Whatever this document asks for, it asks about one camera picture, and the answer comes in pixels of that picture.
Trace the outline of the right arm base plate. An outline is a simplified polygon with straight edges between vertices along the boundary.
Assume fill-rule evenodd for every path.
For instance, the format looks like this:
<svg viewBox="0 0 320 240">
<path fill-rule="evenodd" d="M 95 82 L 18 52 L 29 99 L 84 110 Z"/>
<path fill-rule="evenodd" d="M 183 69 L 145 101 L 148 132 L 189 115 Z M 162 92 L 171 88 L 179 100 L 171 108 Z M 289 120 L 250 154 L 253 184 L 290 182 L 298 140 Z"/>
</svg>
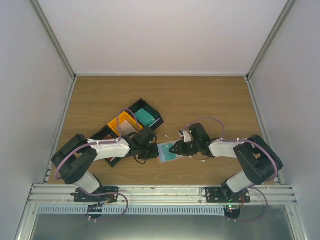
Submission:
<svg viewBox="0 0 320 240">
<path fill-rule="evenodd" d="M 204 196 L 207 203 L 250 203 L 251 198 L 248 189 L 243 189 L 238 193 L 225 190 L 221 186 L 204 188 Z"/>
</svg>

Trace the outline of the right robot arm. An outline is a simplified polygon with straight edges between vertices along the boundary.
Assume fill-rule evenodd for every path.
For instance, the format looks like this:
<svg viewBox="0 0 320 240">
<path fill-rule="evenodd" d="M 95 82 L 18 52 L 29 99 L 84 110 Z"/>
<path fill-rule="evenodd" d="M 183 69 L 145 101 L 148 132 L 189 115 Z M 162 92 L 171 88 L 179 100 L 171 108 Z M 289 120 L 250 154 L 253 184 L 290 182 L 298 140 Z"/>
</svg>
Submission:
<svg viewBox="0 0 320 240">
<path fill-rule="evenodd" d="M 281 159 L 259 135 L 236 140 L 210 138 L 200 123 L 179 134 L 182 139 L 169 149 L 172 154 L 188 157 L 201 153 L 209 158 L 238 160 L 242 170 L 221 184 L 221 196 L 228 203 L 234 202 L 242 190 L 273 180 L 283 168 Z"/>
</svg>

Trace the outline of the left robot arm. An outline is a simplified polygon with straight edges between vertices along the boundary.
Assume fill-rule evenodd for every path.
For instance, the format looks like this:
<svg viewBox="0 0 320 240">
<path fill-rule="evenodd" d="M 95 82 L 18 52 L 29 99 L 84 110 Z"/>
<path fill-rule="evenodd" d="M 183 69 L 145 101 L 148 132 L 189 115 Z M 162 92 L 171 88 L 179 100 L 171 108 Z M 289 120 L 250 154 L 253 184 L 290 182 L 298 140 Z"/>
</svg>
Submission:
<svg viewBox="0 0 320 240">
<path fill-rule="evenodd" d="M 56 167 L 54 177 L 67 185 L 76 185 L 92 202 L 103 197 L 102 184 L 89 172 L 99 160 L 135 157 L 141 160 L 159 156 L 156 133 L 149 127 L 138 133 L 109 140 L 95 140 L 77 134 L 51 158 Z"/>
</svg>

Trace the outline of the black bin with teal cards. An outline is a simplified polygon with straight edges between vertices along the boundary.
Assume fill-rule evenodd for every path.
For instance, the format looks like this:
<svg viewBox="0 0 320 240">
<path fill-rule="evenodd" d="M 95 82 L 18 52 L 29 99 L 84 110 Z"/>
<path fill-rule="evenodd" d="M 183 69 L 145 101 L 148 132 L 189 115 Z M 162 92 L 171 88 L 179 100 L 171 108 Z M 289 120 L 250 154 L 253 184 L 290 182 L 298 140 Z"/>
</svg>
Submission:
<svg viewBox="0 0 320 240">
<path fill-rule="evenodd" d="M 143 127 L 148 127 L 153 131 L 164 123 L 161 114 L 142 98 L 132 104 L 128 109 L 134 113 L 138 122 Z"/>
</svg>

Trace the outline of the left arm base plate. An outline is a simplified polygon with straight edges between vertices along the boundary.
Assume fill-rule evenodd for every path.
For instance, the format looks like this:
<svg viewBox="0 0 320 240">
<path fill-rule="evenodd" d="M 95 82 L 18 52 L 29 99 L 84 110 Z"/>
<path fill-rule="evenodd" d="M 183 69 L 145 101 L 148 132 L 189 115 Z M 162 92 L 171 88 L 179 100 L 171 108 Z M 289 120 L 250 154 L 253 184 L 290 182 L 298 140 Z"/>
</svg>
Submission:
<svg viewBox="0 0 320 240">
<path fill-rule="evenodd" d="M 77 188 L 70 195 L 76 203 L 116 203 L 119 188 L 117 186 L 102 186 L 93 195 L 88 195 Z"/>
</svg>

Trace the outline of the yellow bin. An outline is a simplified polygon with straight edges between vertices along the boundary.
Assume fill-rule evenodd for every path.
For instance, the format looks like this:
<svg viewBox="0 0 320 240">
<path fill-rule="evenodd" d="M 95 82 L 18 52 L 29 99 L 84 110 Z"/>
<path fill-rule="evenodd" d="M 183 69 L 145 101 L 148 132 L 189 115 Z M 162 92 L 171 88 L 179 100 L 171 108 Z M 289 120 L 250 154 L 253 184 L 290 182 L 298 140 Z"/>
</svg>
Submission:
<svg viewBox="0 0 320 240">
<path fill-rule="evenodd" d="M 138 133 L 144 128 L 128 111 L 122 112 L 118 117 L 110 121 L 107 126 L 118 137 L 120 134 L 125 136 L 130 133 Z"/>
</svg>

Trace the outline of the black bin with red cards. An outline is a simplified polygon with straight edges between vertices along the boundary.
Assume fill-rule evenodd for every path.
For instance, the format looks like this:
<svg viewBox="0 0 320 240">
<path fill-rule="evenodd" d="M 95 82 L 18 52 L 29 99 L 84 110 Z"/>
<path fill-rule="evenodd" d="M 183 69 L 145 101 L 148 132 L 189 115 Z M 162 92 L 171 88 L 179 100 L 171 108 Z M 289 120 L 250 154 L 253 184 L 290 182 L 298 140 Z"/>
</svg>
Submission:
<svg viewBox="0 0 320 240">
<path fill-rule="evenodd" d="M 112 143 L 118 138 L 118 136 L 107 125 L 105 125 L 102 129 L 89 137 L 89 139 L 93 141 L 106 141 L 104 138 L 107 135 L 114 137 L 114 139 L 111 140 Z M 114 145 L 105 144 L 101 146 L 98 156 L 104 157 L 104 160 L 113 168 L 123 159 L 122 157 L 117 156 L 115 152 L 116 150 Z"/>
</svg>

